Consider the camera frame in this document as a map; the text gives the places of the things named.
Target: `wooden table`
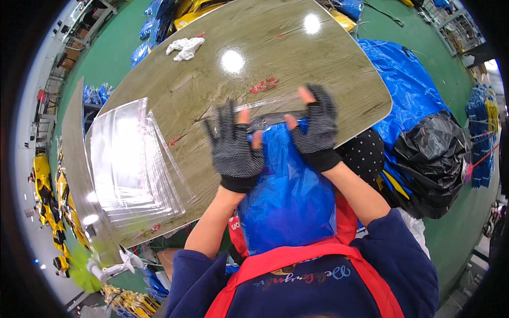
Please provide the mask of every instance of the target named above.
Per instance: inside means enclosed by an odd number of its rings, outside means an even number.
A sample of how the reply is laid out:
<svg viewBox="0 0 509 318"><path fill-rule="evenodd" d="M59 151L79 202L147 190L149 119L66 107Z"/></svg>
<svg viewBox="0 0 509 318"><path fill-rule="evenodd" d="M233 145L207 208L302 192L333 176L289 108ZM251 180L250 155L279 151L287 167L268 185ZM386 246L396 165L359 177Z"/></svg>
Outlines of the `wooden table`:
<svg viewBox="0 0 509 318"><path fill-rule="evenodd" d="M165 55L174 40L202 32L205 42L195 58L176 62L173 57L178 52ZM270 77L279 80L275 87L249 92L252 85ZM149 97L148 109L166 141L180 138L171 152L197 201L186 203L184 216L162 223L151 236L121 239L120 243L133 246L182 227L199 219L212 201L219 175L212 167L200 121L212 115L214 105L227 98L244 104L293 94L306 82L325 85L335 96L338 144L391 110L390 94L366 55L332 16L311 0L236 0L157 46L118 85L99 114ZM251 116L301 109L304 105L292 100L254 108Z"/></svg>

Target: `black glove cuff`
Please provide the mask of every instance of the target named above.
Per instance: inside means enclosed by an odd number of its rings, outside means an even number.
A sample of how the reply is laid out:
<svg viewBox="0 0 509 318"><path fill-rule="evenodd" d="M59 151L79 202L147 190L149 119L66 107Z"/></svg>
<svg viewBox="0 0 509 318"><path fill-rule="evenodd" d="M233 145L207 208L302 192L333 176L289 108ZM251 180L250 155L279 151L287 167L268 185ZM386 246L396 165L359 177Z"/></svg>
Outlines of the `black glove cuff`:
<svg viewBox="0 0 509 318"><path fill-rule="evenodd" d="M317 172L324 172L334 168L343 158L334 149L325 149L310 154L301 154Z"/></svg>
<svg viewBox="0 0 509 318"><path fill-rule="evenodd" d="M249 178L238 178L221 175L221 186L237 193L248 193L255 187L258 181L258 176Z"/></svg>

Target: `white wall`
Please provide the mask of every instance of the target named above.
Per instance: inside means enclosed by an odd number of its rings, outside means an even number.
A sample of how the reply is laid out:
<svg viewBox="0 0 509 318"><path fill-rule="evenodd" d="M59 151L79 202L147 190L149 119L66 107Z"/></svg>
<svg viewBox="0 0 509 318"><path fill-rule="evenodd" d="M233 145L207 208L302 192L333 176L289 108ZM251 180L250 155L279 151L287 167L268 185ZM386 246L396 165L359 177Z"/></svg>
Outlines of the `white wall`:
<svg viewBox="0 0 509 318"><path fill-rule="evenodd" d="M66 7L63 8L58 20L65 21L66 18L76 7L77 2L71 0ZM46 79L53 64L57 53L63 51L61 41L54 39L52 36L53 28L57 28L56 21L54 26L48 30L48 34L44 38L39 51L32 63L29 75L26 79L23 95L20 102L20 110L16 126L16 149L15 155L15 187L14 193L17 193L20 217L23 227L20 229L24 238L29 242L35 257L39 260L39 264L45 264L46 269L42 270L48 283L52 286L56 296L66 304L81 292L81 288L77 287L70 278L61 278L55 275L56 268L53 266L53 258L60 253L53 245L53 236L51 228L48 226L39 229L41 223L34 217L32 222L30 218L24 215L24 209L36 205L34 199L34 184L27 182L27 177L33 167L34 149L23 149L19 145L23 145L30 139L30 126L34 119L37 106L37 92L44 89Z"/></svg>

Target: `table surface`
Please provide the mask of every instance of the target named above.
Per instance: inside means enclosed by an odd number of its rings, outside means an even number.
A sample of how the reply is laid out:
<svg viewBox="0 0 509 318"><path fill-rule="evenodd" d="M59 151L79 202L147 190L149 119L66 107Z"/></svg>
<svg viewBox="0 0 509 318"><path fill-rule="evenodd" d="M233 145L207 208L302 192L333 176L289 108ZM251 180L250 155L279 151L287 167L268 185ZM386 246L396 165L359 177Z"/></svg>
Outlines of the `table surface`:
<svg viewBox="0 0 509 318"><path fill-rule="evenodd" d="M67 183L76 213L83 226L87 216L98 217L97 221L92 223L96 235L91 236L90 241L99 253L101 261L105 265L120 264L122 259L117 239L102 213L101 206L89 197L90 193L94 193L94 186L89 177L83 140L83 84L84 77L78 81L62 121L62 151Z"/></svg>
<svg viewBox="0 0 509 318"><path fill-rule="evenodd" d="M174 40L202 32L205 42L195 58L176 62L173 57L178 52L165 55ZM252 85L270 77L279 80L275 87L249 92ZM119 238L120 243L126 247L139 244L204 213L219 185L201 127L201 120L212 115L214 105L227 98L244 104L294 94L306 82L322 84L334 95L338 144L391 110L390 94L364 52L311 0L237 0L195 20L157 46L118 85L99 114L149 97L148 109L166 142L180 138L170 150L197 200L185 204L184 216L161 223L150 236ZM254 108L251 117L302 109L305 106L300 101L291 100Z"/></svg>

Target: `red flower pattern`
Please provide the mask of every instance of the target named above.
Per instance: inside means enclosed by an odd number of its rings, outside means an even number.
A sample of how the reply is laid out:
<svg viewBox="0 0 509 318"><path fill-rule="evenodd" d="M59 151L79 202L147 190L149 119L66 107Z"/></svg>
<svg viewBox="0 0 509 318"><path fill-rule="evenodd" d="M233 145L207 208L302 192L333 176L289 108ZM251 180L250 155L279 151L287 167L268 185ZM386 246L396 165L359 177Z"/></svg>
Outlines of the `red flower pattern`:
<svg viewBox="0 0 509 318"><path fill-rule="evenodd" d="M265 81L261 81L260 83L256 83L251 86L249 89L250 93L256 94L258 91L266 91L270 87L276 86L276 83L279 82L279 78L274 79L274 77L267 78Z"/></svg>

